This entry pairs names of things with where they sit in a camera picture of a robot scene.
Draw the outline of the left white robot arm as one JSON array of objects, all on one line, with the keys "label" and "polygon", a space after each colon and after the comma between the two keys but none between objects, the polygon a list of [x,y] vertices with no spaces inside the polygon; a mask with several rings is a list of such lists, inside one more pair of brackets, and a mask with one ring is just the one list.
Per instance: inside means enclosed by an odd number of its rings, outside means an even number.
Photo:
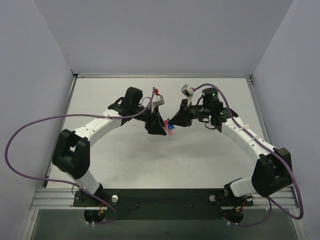
[{"label": "left white robot arm", "polygon": [[165,103],[163,96],[155,88],[147,106],[141,104],[142,98],[142,90],[129,87],[125,96],[109,105],[101,116],[74,130],[64,129],[58,136],[52,163],[86,191],[84,199],[92,206],[103,199],[102,186],[89,170],[91,147],[97,141],[132,119],[144,122],[150,135],[167,134],[159,113],[159,106]]}]

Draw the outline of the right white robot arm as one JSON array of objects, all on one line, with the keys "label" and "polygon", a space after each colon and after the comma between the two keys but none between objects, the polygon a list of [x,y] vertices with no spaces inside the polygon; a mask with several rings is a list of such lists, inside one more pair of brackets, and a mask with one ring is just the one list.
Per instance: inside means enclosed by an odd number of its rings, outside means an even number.
[{"label": "right white robot arm", "polygon": [[185,99],[178,112],[170,120],[174,126],[189,127],[193,120],[209,123],[215,130],[234,141],[252,160],[255,167],[250,177],[236,179],[224,186],[230,198],[252,194],[268,197],[293,183],[291,155],[285,149],[277,149],[254,133],[236,112],[227,108],[213,87],[202,90],[202,104],[191,103],[194,89],[184,85],[181,89]]}]

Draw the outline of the pink keychain charm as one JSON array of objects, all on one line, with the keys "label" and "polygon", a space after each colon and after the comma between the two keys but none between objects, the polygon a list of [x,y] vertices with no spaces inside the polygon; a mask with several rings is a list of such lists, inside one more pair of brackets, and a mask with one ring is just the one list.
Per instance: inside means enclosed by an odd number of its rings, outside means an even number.
[{"label": "pink keychain charm", "polygon": [[169,136],[173,136],[174,126],[172,125],[170,119],[164,120],[164,128],[165,128],[166,133],[167,133]]}]

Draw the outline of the blue capped key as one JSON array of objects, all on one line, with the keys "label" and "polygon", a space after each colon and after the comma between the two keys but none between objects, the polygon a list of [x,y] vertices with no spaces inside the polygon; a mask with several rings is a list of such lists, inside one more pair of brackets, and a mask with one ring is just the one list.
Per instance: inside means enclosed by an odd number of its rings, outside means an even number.
[{"label": "blue capped key", "polygon": [[169,131],[172,131],[173,129],[175,129],[174,125],[172,124],[171,120],[167,120],[167,129]]}]

